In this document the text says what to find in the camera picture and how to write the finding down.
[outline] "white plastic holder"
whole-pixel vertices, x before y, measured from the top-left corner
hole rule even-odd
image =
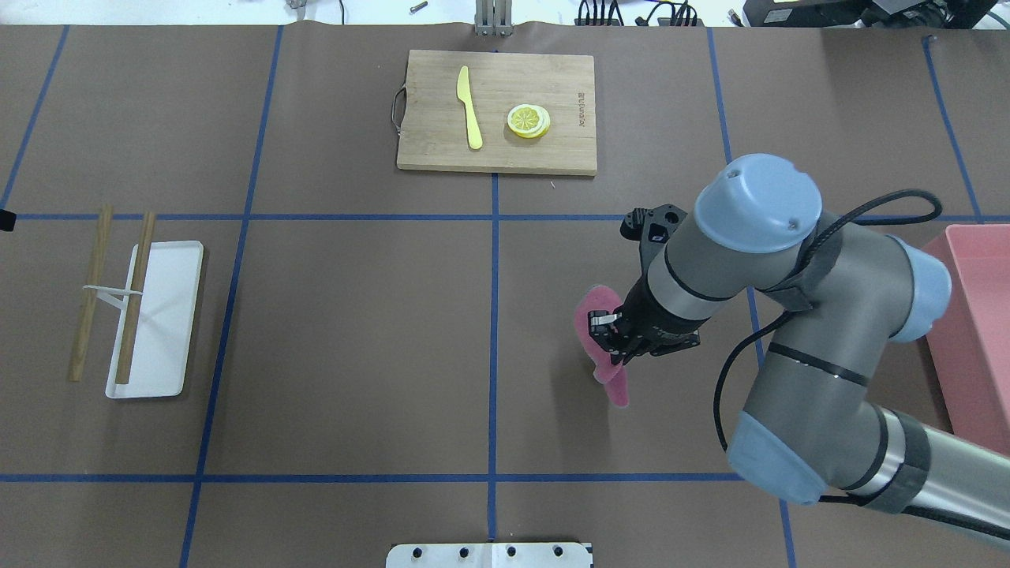
[[[592,568],[588,543],[480,543],[397,545],[386,568]]]
[[[176,396],[183,391],[196,316],[203,244],[199,241],[152,243],[143,292],[130,290],[137,247],[133,247],[124,288],[85,286],[120,310],[105,395],[109,398]],[[116,368],[126,323],[126,299],[141,294],[140,316],[129,383],[116,384]]]

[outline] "wooden cutting board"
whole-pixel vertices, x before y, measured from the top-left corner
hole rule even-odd
[[[484,137],[467,144],[467,118],[456,97],[460,68]],[[596,76],[589,56],[411,50],[407,103],[396,165],[402,170],[596,175]],[[550,113],[539,138],[515,135],[505,123],[517,104]]]

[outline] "light blue cap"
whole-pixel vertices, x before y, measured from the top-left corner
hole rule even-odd
[[[812,505],[827,489],[803,458],[742,410],[727,456],[740,477],[791,503]]]
[[[750,154],[729,163],[695,201],[695,222],[709,239],[741,253],[777,253],[817,225],[821,197],[792,162]]]
[[[893,234],[888,234],[901,245],[912,265],[912,308],[905,324],[895,334],[892,342],[906,343],[925,336],[933,328],[950,302],[950,273],[943,263],[922,251],[909,247]]]

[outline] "wooden rod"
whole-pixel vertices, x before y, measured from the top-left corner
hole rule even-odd
[[[150,242],[155,236],[155,213],[143,214],[140,227],[140,244],[136,249],[133,263],[133,277],[129,289],[143,292],[143,281],[147,278],[147,260],[150,258]],[[126,322],[123,324],[122,341],[119,344],[119,363],[116,367],[116,384],[129,384],[129,371],[133,365],[133,346],[136,343],[136,326],[140,320],[140,301],[143,296],[130,294],[126,298]]]
[[[86,285],[101,284],[102,270],[105,268],[105,249],[109,244],[111,230],[112,205],[102,205],[98,213],[95,243],[91,247],[91,260],[88,261]],[[70,370],[67,373],[67,379],[71,382],[79,382],[84,375],[84,362],[88,357],[88,343],[91,341],[91,322],[95,318],[96,298],[96,291],[93,288],[81,289],[81,314],[78,317],[77,334],[74,336],[74,347],[70,353]]]

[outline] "pink container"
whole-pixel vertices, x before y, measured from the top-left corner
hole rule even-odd
[[[923,250],[950,271],[926,336],[957,436],[1010,455],[1010,224],[950,225]]]

